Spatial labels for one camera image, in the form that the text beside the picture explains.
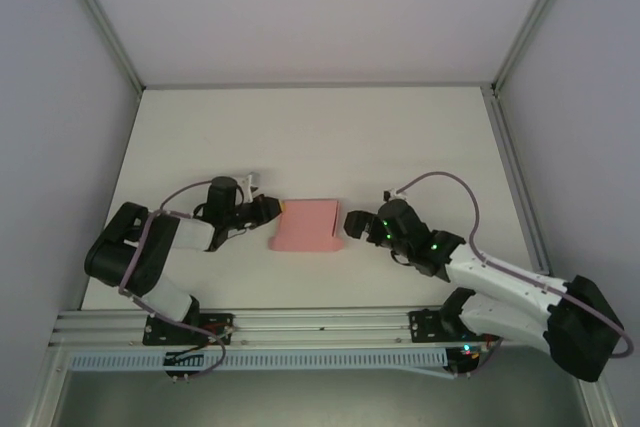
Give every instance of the white table surface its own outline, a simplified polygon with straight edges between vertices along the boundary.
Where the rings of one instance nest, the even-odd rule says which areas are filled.
[[[530,269],[524,237],[477,87],[170,90],[144,93],[113,197],[151,210],[178,188],[216,175],[260,172],[281,199],[337,198],[339,225],[375,211],[385,189],[447,170],[478,196],[480,248]],[[170,205],[191,211],[206,187]],[[471,202],[448,179],[429,179],[409,202],[432,228],[468,235]],[[165,273],[203,308],[434,305],[450,284],[394,264],[384,249],[344,235],[336,253],[273,252],[272,222],[216,253],[174,250]],[[83,309],[130,309],[91,279]]]

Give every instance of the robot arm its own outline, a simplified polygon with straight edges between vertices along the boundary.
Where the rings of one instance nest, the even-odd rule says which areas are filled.
[[[123,204],[89,250],[85,272],[110,287],[119,287],[121,293],[133,295],[171,321],[190,323],[198,316],[199,304],[163,275],[169,251],[213,252],[230,238],[230,232],[257,228],[280,215],[278,199],[254,196],[255,183],[256,174],[240,183],[231,177],[216,177],[209,183],[207,201],[196,207],[193,217],[167,211],[149,213],[140,205]],[[236,204],[238,193],[241,202]],[[137,262],[132,260],[135,242],[142,244]]]
[[[344,227],[354,238],[366,232],[367,242],[389,249],[394,260],[401,255],[420,273],[460,287],[441,311],[443,327],[451,333],[525,342],[587,381],[598,379],[620,338],[616,330],[567,300],[579,299],[622,328],[590,280],[577,276],[567,282],[493,259],[458,235],[430,230],[404,199],[387,201],[375,215],[350,212]]]

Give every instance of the pink block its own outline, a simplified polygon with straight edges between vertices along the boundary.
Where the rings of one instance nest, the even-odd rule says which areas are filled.
[[[336,252],[344,247],[337,238],[337,200],[285,200],[278,232],[269,248],[280,252]]]

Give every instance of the white panel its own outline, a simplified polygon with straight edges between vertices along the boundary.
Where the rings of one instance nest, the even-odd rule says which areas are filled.
[[[602,289],[636,342],[605,374],[623,424],[640,425],[640,10],[557,0],[503,98],[551,265]]]
[[[479,246],[530,268],[479,88],[149,91],[143,96],[113,199],[155,208],[174,190],[220,174],[261,174],[264,193],[338,198],[376,209],[384,189],[427,170],[465,178],[483,211]],[[188,211],[206,187],[171,204]],[[425,181],[410,202],[433,228],[467,235],[473,210],[448,179]],[[208,308],[432,305],[452,287],[347,238],[328,254],[268,250],[268,224],[216,253],[174,250],[166,272]],[[92,281],[84,308],[131,304]]]
[[[51,329],[78,306],[136,97],[78,0],[0,0],[0,425],[23,425]]]
[[[491,81],[533,0],[101,0],[147,85]]]

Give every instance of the cable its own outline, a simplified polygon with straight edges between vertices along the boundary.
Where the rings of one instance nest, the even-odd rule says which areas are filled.
[[[398,253],[395,250],[392,250],[391,252],[391,259],[398,265],[404,265],[407,267],[411,267],[411,263],[410,262],[400,262],[398,260]]]
[[[447,380],[455,380],[458,378],[458,375],[459,375],[459,374],[449,374],[444,372],[438,372],[436,370],[429,370],[422,367],[410,367],[410,366],[404,366],[404,365],[394,365],[393,367],[386,367],[386,369],[400,370],[402,372],[411,372],[413,374],[420,374],[420,375],[431,375],[433,377],[440,377],[441,379],[447,379]]]
[[[475,368],[475,370],[473,372],[469,372],[470,377],[476,376],[478,375],[478,372],[482,369],[484,369],[485,365],[487,365],[487,362],[489,362],[489,360],[491,360],[491,357],[493,357],[493,354],[496,353],[496,351],[500,348],[500,346],[502,345],[502,341],[504,339],[498,339],[496,341],[495,344],[493,344],[493,346],[491,347],[491,349],[489,350],[489,352],[487,352],[487,355],[485,356],[484,360],[482,361],[482,363],[480,365],[478,365],[478,367]]]
[[[416,177],[415,179],[413,179],[411,182],[409,182],[407,185],[397,189],[397,193],[401,194],[403,192],[405,192],[407,189],[409,189],[410,187],[414,186],[415,184],[417,184],[418,182],[420,182],[423,179],[426,179],[428,177],[435,177],[435,176],[441,176],[441,177],[448,177],[452,180],[455,180],[456,182],[458,182],[460,185],[462,185],[462,187],[464,187],[464,189],[467,191],[467,194],[469,194],[469,197],[471,198],[471,202],[473,203],[473,210],[474,210],[474,214],[475,214],[475,220],[473,222],[473,228],[471,229],[471,233],[469,234],[469,246],[471,247],[471,250],[473,251],[473,253],[480,259],[482,260],[486,265],[493,267],[494,269],[502,272],[503,274],[507,274],[510,275],[512,277],[515,277],[518,280],[521,280],[523,282],[526,282],[538,289],[542,289],[543,291],[546,292],[551,292],[552,294],[555,294],[561,298],[563,298],[564,300],[566,300],[567,302],[571,302],[572,304],[580,307],[581,309],[583,309],[584,311],[588,312],[589,314],[593,315],[596,319],[598,319],[600,322],[603,322],[607,327],[609,327],[610,329],[612,329],[616,334],[618,334],[620,337],[622,337],[624,339],[624,341],[627,344],[627,348],[622,351],[622,352],[618,352],[618,353],[613,353],[611,354],[612,359],[622,359],[625,357],[629,357],[631,354],[633,354],[634,351],[634,345],[633,345],[633,340],[631,340],[631,337],[629,336],[629,334],[627,334],[625,332],[625,330],[623,328],[621,328],[618,324],[616,324],[614,321],[612,321],[611,319],[609,319],[606,315],[603,315],[601,312],[598,312],[596,309],[594,309],[593,307],[591,307],[590,305],[587,305],[586,303],[582,302],[580,299],[577,299],[576,297],[574,297],[571,294],[567,294],[566,292],[562,292],[561,290],[558,290],[554,287],[551,287],[547,284],[545,284],[544,282],[535,280],[535,279],[530,279],[529,277],[522,275],[518,272],[514,272],[496,262],[493,262],[492,260],[489,260],[482,252],[480,252],[480,250],[476,247],[476,242],[475,242],[475,237],[476,237],[476,233],[478,232],[478,228],[480,227],[480,206],[478,205],[478,199],[475,196],[475,194],[473,193],[473,190],[471,190],[471,187],[469,187],[469,185],[462,180],[460,177],[458,177],[457,175],[451,174],[450,172],[444,172],[444,171],[434,171],[434,172],[427,172],[426,174],[422,174],[419,177]]]
[[[227,323],[218,323],[218,324],[207,324],[207,325],[203,325],[202,328],[205,330],[210,330],[210,329],[215,329],[217,326],[225,326],[225,327],[229,327],[229,324]],[[231,330],[226,330],[225,332],[220,335],[220,339],[224,339],[225,337],[228,337],[229,334],[231,334]],[[209,345],[208,342],[205,342],[201,345],[197,345],[195,347],[191,347],[190,349],[186,349],[180,352],[171,352],[170,355],[171,357],[168,358],[166,361],[169,363],[169,365],[176,365],[177,363],[180,362],[184,362],[185,360],[191,359],[193,358],[195,355],[197,354],[192,354],[192,355],[187,355],[186,357],[184,357],[185,354],[189,354],[191,352],[197,352],[199,350],[204,349],[207,345]]]
[[[233,239],[234,237],[240,237],[241,235],[244,235],[244,234],[246,234],[246,233],[247,233],[247,229],[239,230],[237,234],[233,234],[232,236],[227,237],[227,240],[231,240],[231,239]]]
[[[118,293],[121,295],[124,295],[125,297],[129,297],[132,299],[133,303],[135,305],[137,305],[138,307],[140,307],[142,310],[146,311],[147,313],[149,313],[149,315],[151,315],[152,317],[156,317],[158,319],[160,319],[163,322],[166,322],[168,324],[174,325],[176,327],[179,327],[181,329],[185,329],[185,330],[190,330],[192,332],[198,333],[198,334],[202,334],[205,336],[205,338],[207,339],[212,339],[213,342],[215,342],[216,344],[218,344],[220,346],[222,355],[220,356],[220,358],[214,362],[212,365],[210,365],[209,367],[190,374],[190,375],[186,375],[184,378],[178,378],[178,380],[188,380],[189,378],[194,378],[194,377],[200,377],[203,375],[206,375],[210,372],[212,372],[213,370],[215,370],[216,368],[218,368],[220,365],[222,365],[222,363],[224,362],[225,357],[227,356],[227,349],[225,348],[224,342],[222,341],[222,339],[220,337],[218,337],[217,335],[215,335],[213,332],[210,332],[208,330],[205,329],[201,329],[200,327],[196,327],[193,325],[189,325],[185,322],[180,322],[180,321],[176,321],[173,320],[169,317],[166,317],[165,315],[162,315],[160,312],[158,312],[157,310],[155,310],[153,307],[151,307],[149,304],[147,304],[146,302],[144,302],[141,298],[137,297],[136,295],[133,295],[131,292],[126,290],[126,286],[127,283],[129,282],[129,279],[131,279],[131,276],[133,275],[133,271],[135,270],[136,266],[138,265],[138,261],[140,260],[140,255],[142,254],[142,250],[144,249],[144,245],[147,241],[147,237],[149,236],[149,230],[151,229],[151,224],[153,223],[153,220],[158,217],[161,214],[168,214],[168,215],[174,215],[174,216],[178,216],[178,217],[186,217],[186,218],[190,218],[191,216],[189,214],[184,214],[182,212],[170,212],[165,210],[166,205],[169,203],[169,201],[171,201],[173,198],[175,198],[177,195],[181,194],[182,192],[192,189],[193,187],[198,187],[200,185],[208,185],[210,184],[211,181],[207,180],[207,181],[202,181],[202,182],[195,182],[193,184],[189,184],[186,187],[181,188],[180,190],[177,190],[176,192],[174,192],[173,194],[171,194],[169,197],[167,197],[161,204],[160,204],[160,208],[158,210],[155,210],[153,212],[151,212],[148,216],[147,216],[147,220],[144,223],[144,227],[142,228],[142,233],[140,234],[140,239],[138,240],[138,245],[136,247],[135,252],[133,253],[133,256],[131,257],[131,261],[129,262],[129,265],[127,266],[127,270],[125,271],[124,275],[122,276],[122,280],[120,281],[120,285],[118,286]]]

